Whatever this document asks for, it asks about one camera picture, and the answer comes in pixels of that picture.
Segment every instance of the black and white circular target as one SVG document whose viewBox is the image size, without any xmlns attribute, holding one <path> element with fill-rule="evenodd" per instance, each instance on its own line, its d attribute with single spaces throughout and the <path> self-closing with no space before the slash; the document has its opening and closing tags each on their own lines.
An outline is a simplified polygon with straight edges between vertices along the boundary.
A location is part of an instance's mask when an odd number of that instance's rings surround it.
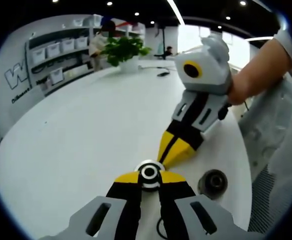
<svg viewBox="0 0 292 240">
<path fill-rule="evenodd" d="M 135 168 L 135 171 L 140 172 L 143 190 L 154 192 L 160 187 L 160 170 L 165 170 L 164 166 L 154 160 L 142 161 Z"/>
</svg>

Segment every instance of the human hand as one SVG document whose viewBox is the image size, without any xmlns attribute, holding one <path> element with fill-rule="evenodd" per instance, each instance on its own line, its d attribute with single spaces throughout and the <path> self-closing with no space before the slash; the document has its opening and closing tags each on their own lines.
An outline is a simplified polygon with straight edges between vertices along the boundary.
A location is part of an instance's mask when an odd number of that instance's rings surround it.
<svg viewBox="0 0 292 240">
<path fill-rule="evenodd" d="M 228 92 L 228 101 L 232 105 L 240 105 L 247 98 L 248 94 L 248 80 L 240 73 L 232 76 L 232 83 Z"/>
</svg>

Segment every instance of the human arm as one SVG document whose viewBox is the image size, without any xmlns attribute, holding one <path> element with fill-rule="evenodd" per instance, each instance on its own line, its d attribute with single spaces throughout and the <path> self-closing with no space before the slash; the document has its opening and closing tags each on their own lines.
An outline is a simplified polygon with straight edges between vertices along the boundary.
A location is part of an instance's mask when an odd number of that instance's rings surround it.
<svg viewBox="0 0 292 240">
<path fill-rule="evenodd" d="M 236 75 L 228 97 L 233 105 L 242 104 L 248 97 L 269 89 L 292 70 L 292 39 L 280 30 L 258 54 Z"/>
</svg>

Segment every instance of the green plant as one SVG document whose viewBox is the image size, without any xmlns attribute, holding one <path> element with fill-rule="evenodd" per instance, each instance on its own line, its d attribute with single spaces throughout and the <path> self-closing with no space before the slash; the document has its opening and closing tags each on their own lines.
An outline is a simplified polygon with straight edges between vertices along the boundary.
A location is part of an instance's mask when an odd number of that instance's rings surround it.
<svg viewBox="0 0 292 240">
<path fill-rule="evenodd" d="M 140 38 L 123 36 L 121 38 L 108 38 L 108 44 L 101 54 L 107 54 L 107 62 L 116 67 L 120 62 L 125 62 L 137 55 L 145 56 L 150 51 L 151 48 L 143 47 L 143 42 Z"/>
</svg>

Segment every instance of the black cylindrical object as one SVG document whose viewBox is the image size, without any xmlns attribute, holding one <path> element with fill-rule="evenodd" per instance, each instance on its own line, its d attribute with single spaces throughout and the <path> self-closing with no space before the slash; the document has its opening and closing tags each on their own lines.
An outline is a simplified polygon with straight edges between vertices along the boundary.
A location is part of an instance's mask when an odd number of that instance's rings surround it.
<svg viewBox="0 0 292 240">
<path fill-rule="evenodd" d="M 222 196 L 228 186 L 226 175 L 220 170 L 210 170 L 198 182 L 198 191 L 211 200 Z"/>
</svg>

